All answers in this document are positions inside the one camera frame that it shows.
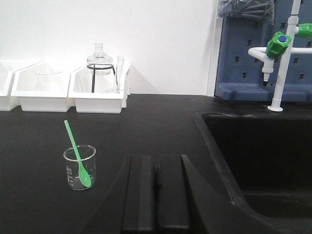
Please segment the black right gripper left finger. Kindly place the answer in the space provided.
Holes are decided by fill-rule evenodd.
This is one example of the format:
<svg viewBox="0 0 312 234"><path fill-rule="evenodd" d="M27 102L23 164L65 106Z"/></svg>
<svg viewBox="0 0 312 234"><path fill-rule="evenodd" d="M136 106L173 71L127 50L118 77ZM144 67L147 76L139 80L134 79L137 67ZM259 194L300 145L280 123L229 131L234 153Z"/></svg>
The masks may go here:
<svg viewBox="0 0 312 234"><path fill-rule="evenodd" d="M127 158L84 232L154 232L154 167L150 156Z"/></svg>

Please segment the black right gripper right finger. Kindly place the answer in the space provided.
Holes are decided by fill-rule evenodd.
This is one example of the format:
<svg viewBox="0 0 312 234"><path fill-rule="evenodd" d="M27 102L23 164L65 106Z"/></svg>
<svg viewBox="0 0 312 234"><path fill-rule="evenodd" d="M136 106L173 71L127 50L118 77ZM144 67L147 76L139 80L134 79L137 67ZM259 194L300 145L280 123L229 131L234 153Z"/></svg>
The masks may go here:
<svg viewBox="0 0 312 234"><path fill-rule="evenodd" d="M161 156L158 184L159 231L244 231L239 210L204 181L186 155Z"/></svg>

